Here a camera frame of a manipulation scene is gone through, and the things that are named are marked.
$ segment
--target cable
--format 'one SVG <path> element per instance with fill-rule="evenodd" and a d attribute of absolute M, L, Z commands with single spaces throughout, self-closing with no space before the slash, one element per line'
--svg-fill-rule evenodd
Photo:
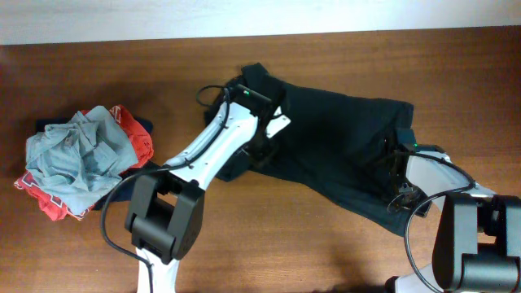
<path fill-rule="evenodd" d="M 475 188 L 475 180 L 474 180 L 474 178 L 471 177 L 471 175 L 469 175 L 467 172 L 465 172 L 463 169 L 459 168 L 455 164 L 452 164 L 452 163 L 450 163 L 450 162 L 448 162 L 448 161 L 446 161 L 444 159 L 441 159 L 441 158 L 436 158 L 435 156 L 432 156 L 432 155 L 401 152 L 401 153 L 392 154 L 390 156 L 391 157 L 394 157 L 394 156 L 417 156 L 417 157 L 424 158 L 424 159 L 434 160 L 434 161 L 436 161 L 436 162 L 438 162 L 440 164 L 444 164 L 444 165 L 449 166 L 450 168 L 453 168 L 454 170 L 460 172 L 460 174 L 463 175 L 469 182 L 469 184 L 467 186 L 465 186 L 465 187 L 459 187 L 459 188 L 455 188 L 455 189 L 452 189 L 452 190 L 442 191 L 440 193 L 437 193 L 435 195 L 431 195 L 428 198 L 424 199 L 415 208 L 412 209 L 412 211 L 409 214 L 409 217 L 407 218 L 407 222 L 405 223 L 405 233 L 404 233 L 405 252 L 407 253 L 407 258 L 409 259 L 410 266 L 413 268 L 414 273 L 416 273 L 416 275 L 418 276 L 420 281 L 422 281 L 422 283 L 427 288 L 429 288 L 431 291 L 433 291 L 435 293 L 443 293 L 443 291 L 438 290 L 438 288 L 436 288 L 435 286 L 430 284 L 429 281 L 425 279 L 425 277 L 422 275 L 422 273 L 418 269 L 418 266 L 416 266 L 416 263 L 414 262 L 414 258 L 413 258 L 413 254 L 412 254 L 412 252 L 410 250 L 410 242 L 409 242 L 409 227 L 410 227 L 410 223 L 412 222 L 416 212 L 423 205 L 425 205 L 427 203 L 430 203 L 434 199 L 438 199 L 438 198 L 440 198 L 442 196 L 446 196 L 447 193 L 463 192 L 463 191 L 471 190 L 471 189 Z"/>
<path fill-rule="evenodd" d="M 199 91 L 197 91 L 197 94 L 195 94 L 195 101 L 203 107 L 211 107 L 212 104 L 207 104 L 201 101 L 201 93 L 204 92 L 207 89 L 221 89 L 223 90 L 225 87 L 222 85 L 206 85 L 205 87 L 201 88 Z"/>
<path fill-rule="evenodd" d="M 207 85 L 205 86 L 204 88 L 202 88 L 201 90 L 198 91 L 197 95 L 199 96 L 199 94 L 206 90 L 206 89 L 210 89 L 210 88 L 220 88 L 224 91 L 224 101 L 226 103 L 226 112 L 225 112 L 225 117 L 224 117 L 224 120 L 222 121 L 221 123 L 221 127 L 219 128 L 219 130 L 217 130 L 217 132 L 213 135 L 212 139 L 210 139 L 210 141 L 206 144 L 206 146 L 204 146 L 204 148 L 198 152 L 196 155 L 194 155 L 192 158 L 190 158 L 189 160 L 186 160 L 185 162 L 183 162 L 182 164 L 179 164 L 179 165 L 175 165 L 175 166 L 168 166 L 168 167 L 162 167 L 162 168 L 158 168 L 158 169 L 153 169 L 153 170 L 144 170 L 144 171 L 141 171 L 139 173 L 135 173 L 135 174 L 132 174 L 130 176 L 128 176 L 127 178 L 125 178 L 124 180 L 120 181 L 116 186 L 114 186 L 114 188 L 112 189 L 112 191 L 108 194 L 107 196 L 107 199 L 105 201 L 105 204 L 103 205 L 103 208 L 102 208 L 102 211 L 101 211 L 101 220 L 100 220 L 100 229 L 101 229 L 101 234 L 103 236 L 103 239 L 105 240 L 105 242 L 112 248 L 116 249 L 117 251 L 123 253 L 123 254 L 126 254 L 127 256 L 130 256 L 130 257 L 133 257 L 134 259 L 136 260 L 139 260 L 141 261 L 143 264 L 145 264 L 145 266 L 147 267 L 147 271 L 148 271 L 148 282 L 149 282 L 149 285 L 150 285 L 150 293 L 153 293 L 154 292 L 154 288 L 153 288 L 153 277 L 152 277 L 152 264 L 150 263 L 150 261 L 142 258 L 141 256 L 138 256 L 137 254 L 131 252 L 131 251 L 128 251 L 126 249 L 124 249 L 123 247 L 120 247 L 118 246 L 117 244 L 115 244 L 107 235 L 107 230 L 106 230 L 106 227 L 105 227 L 105 220 L 107 219 L 107 211 L 108 211 L 108 206 L 110 204 L 110 202 L 112 201 L 112 199 L 114 198 L 114 196 L 117 194 L 117 191 L 125 184 L 127 184 L 128 182 L 132 181 L 133 179 L 135 179 L 136 177 L 139 177 L 139 176 L 142 176 L 142 175 L 148 175 L 148 174 L 153 174 L 153 173 L 162 173 L 162 172 L 168 172 L 168 171 L 172 171 L 172 170 L 177 170 L 177 169 L 180 169 L 180 168 L 185 168 L 187 166 L 190 166 L 190 164 L 194 163 L 201 155 L 204 154 L 205 151 L 208 150 L 208 148 L 213 144 L 213 142 L 215 142 L 215 140 L 217 139 L 217 137 L 219 137 L 219 135 L 221 134 L 221 132 L 225 129 L 226 127 L 226 122 L 228 121 L 228 115 L 230 114 L 230 104 L 231 104 L 231 100 L 230 100 L 230 91 L 224 87 L 224 86 L 220 86 L 220 85 Z"/>

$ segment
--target wood grain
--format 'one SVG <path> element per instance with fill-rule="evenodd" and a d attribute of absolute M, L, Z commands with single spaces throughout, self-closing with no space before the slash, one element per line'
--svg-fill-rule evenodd
<path fill-rule="evenodd" d="M 137 287 L 136 261 L 104 243 L 98 212 L 52 222 L 12 186 L 37 118 L 123 103 L 154 123 L 161 164 L 204 128 L 195 91 L 249 63 L 296 85 L 413 103 L 420 142 L 441 145 L 481 184 L 519 195 L 520 39 L 520 27 L 506 27 L 0 47 L 0 291 Z M 131 248 L 126 207 L 113 204 L 107 220 L 111 236 Z M 414 222 L 419 265 L 429 261 L 438 220 L 433 211 Z M 410 272 L 402 238 L 305 186 L 247 173 L 210 185 L 177 289 L 364 291 Z"/>

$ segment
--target folded clothes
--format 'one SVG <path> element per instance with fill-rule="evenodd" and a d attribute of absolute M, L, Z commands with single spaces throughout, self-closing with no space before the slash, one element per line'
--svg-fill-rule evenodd
<path fill-rule="evenodd" d="M 88 111 L 81 111 L 83 114 L 87 114 Z M 115 122 L 125 131 L 125 133 L 131 138 L 130 141 L 132 143 L 132 147 L 136 152 L 138 157 L 138 163 L 133 165 L 130 169 L 123 174 L 121 174 L 122 178 L 125 178 L 139 169 L 136 167 L 142 167 L 144 164 L 148 162 L 148 160 L 153 156 L 154 150 L 152 146 L 152 140 L 150 133 L 153 130 L 154 125 L 149 121 L 143 118 L 134 117 L 130 114 L 126 108 L 122 105 L 117 105 L 109 110 Z M 36 121 L 36 132 L 45 131 L 46 125 L 52 124 L 65 124 L 69 122 L 69 118 L 51 118 L 51 119 L 40 119 Z M 144 168 L 152 168 L 157 167 L 156 165 L 148 162 L 147 165 L 144 165 Z M 15 182 L 15 186 L 18 189 L 26 190 L 32 197 L 35 197 L 38 200 L 38 204 L 40 209 L 53 221 L 62 220 L 66 215 L 70 215 L 75 217 L 78 220 L 81 220 L 87 212 L 91 209 L 99 209 L 103 206 L 105 196 L 100 199 L 95 206 L 92 208 L 87 208 L 81 214 L 76 215 L 72 213 L 70 208 L 67 207 L 58 196 L 48 195 L 43 192 L 38 184 L 33 180 L 33 177 L 30 173 L 26 172 L 22 177 L 18 178 Z M 126 201 L 130 200 L 132 197 L 133 187 L 132 185 L 124 186 L 121 190 L 118 190 L 117 195 L 114 197 L 113 201 Z"/>
<path fill-rule="evenodd" d="M 265 81 L 268 72 L 261 64 L 246 66 L 242 71 L 242 76 L 227 85 L 240 83 L 269 97 L 271 84 Z M 387 210 L 385 198 L 394 196 L 391 176 L 388 169 L 374 163 L 385 155 L 386 139 L 396 128 L 410 128 L 413 105 L 384 98 L 348 97 L 280 80 L 278 84 L 286 92 L 282 113 L 291 119 L 273 137 L 278 152 L 262 167 L 255 167 L 244 152 L 237 152 L 217 176 L 231 181 L 251 169 L 303 183 L 342 208 L 403 235 L 409 213 Z M 205 112 L 207 124 L 220 103 L 218 98 Z"/>
<path fill-rule="evenodd" d="M 58 196 L 73 214 L 95 204 L 138 162 L 129 138 L 104 107 L 45 129 L 27 140 L 25 168 L 42 191 Z"/>

